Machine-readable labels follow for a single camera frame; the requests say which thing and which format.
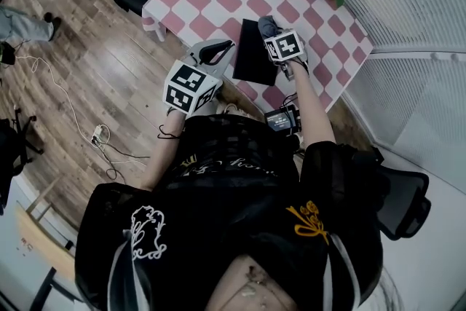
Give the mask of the white window blinds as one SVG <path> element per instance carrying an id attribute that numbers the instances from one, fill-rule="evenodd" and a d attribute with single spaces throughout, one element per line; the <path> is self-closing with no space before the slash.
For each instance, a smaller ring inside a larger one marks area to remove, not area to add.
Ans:
<path id="1" fill-rule="evenodd" d="M 373 50 L 347 95 L 372 138 L 466 194 L 466 0 L 345 0 Z"/>

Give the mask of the black cloth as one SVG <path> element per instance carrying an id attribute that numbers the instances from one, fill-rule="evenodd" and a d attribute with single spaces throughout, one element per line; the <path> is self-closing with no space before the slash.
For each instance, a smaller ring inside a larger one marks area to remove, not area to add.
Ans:
<path id="1" fill-rule="evenodd" d="M 277 67 L 269 59 L 258 22 L 244 19 L 237 45 L 233 78 L 242 81 L 274 86 Z"/>

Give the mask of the light wooden desk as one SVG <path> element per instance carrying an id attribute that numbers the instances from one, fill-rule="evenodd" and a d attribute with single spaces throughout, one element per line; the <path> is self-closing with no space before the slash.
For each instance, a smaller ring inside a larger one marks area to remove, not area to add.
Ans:
<path id="1" fill-rule="evenodd" d="M 15 215 L 21 237 L 32 244 L 33 249 L 36 249 L 62 277 L 74 282 L 75 260 L 69 249 L 59 243 L 19 204 L 15 208 Z"/>

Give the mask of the black waist recorder with screen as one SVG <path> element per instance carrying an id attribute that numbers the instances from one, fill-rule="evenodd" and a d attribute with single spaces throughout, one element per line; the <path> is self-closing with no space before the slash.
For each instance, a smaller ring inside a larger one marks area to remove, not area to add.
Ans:
<path id="1" fill-rule="evenodd" d="M 266 124 L 280 135 L 290 136 L 301 131 L 300 113 L 293 103 L 265 113 L 264 118 Z"/>

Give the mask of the black mesh office chair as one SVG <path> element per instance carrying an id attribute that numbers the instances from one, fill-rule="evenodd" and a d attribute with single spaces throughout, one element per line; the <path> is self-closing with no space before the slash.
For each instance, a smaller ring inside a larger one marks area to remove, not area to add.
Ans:
<path id="1" fill-rule="evenodd" d="M 431 202 L 426 193 L 429 177 L 424 173 L 388 168 L 376 148 L 376 167 L 371 187 L 376 198 L 376 213 L 380 230 L 390 240 L 412 238 L 430 213 Z"/>

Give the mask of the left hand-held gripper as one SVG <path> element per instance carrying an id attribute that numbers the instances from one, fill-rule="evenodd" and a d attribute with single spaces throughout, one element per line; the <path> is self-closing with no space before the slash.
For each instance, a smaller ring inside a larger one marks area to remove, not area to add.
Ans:
<path id="1" fill-rule="evenodd" d="M 223 75 L 235 55 L 231 40 L 198 42 L 176 60 L 164 83 L 163 102 L 192 115 L 211 102 L 223 84 Z"/>

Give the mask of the blue-grey cloth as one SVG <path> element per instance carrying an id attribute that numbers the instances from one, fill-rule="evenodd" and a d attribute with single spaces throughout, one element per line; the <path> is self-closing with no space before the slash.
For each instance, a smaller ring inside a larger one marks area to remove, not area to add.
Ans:
<path id="1" fill-rule="evenodd" d="M 283 29 L 276 24 L 275 19 L 271 15 L 267 15 L 259 18 L 258 31 L 261 34 L 261 38 L 265 40 L 280 35 Z"/>

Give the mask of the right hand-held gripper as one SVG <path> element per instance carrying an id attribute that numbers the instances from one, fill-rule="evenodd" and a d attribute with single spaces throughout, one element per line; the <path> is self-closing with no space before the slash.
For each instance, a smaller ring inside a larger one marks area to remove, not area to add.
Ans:
<path id="1" fill-rule="evenodd" d="M 299 35 L 289 30 L 264 40 L 269 59 L 280 68 L 288 81 L 293 80 L 293 72 L 288 64 L 294 61 L 309 72 L 307 53 Z"/>

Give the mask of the white power strip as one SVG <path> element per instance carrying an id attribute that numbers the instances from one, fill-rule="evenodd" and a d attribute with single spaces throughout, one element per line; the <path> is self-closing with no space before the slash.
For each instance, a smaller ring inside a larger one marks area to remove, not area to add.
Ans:
<path id="1" fill-rule="evenodd" d="M 91 143 L 95 148 L 105 146 L 111 137 L 111 131 L 105 124 L 97 125 L 91 137 Z"/>

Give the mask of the person's left forearm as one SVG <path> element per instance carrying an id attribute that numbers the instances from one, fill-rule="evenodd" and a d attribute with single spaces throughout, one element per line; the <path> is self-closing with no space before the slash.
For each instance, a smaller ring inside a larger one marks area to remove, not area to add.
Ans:
<path id="1" fill-rule="evenodd" d="M 184 129 L 186 114 L 172 110 L 159 127 L 154 152 L 141 179 L 141 188 L 154 190 L 175 159 L 179 140 Z"/>

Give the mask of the person's black printed shirt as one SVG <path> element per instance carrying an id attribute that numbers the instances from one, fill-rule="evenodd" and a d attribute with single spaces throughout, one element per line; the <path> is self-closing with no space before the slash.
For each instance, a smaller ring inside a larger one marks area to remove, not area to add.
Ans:
<path id="1" fill-rule="evenodd" d="M 192 117 L 153 191 L 95 187 L 75 282 L 100 311 L 204 311 L 227 267 L 251 257 L 303 311 L 352 311 L 374 291 L 383 249 L 371 198 L 330 141 L 301 168 L 264 123 Z"/>

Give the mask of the black swivel chair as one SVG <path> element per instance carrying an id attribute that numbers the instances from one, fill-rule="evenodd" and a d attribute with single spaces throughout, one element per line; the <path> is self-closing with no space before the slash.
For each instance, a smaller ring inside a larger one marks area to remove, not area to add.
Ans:
<path id="1" fill-rule="evenodd" d="M 27 149 L 36 154 L 44 153 L 43 149 L 37 149 L 26 138 L 28 127 L 37 120 L 36 116 L 30 116 L 21 126 L 21 112 L 21 108 L 15 108 L 14 119 L 0 119 L 0 216 L 4 215 L 7 206 L 12 179 L 33 161 L 28 157 Z"/>

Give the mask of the person's right forearm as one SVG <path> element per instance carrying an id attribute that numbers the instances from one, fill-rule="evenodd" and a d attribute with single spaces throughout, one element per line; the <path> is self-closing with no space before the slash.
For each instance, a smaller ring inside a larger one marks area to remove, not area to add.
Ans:
<path id="1" fill-rule="evenodd" d="M 301 116 L 304 148 L 323 141 L 336 143 L 331 122 L 322 107 L 306 69 L 299 63 L 289 63 L 294 75 Z"/>

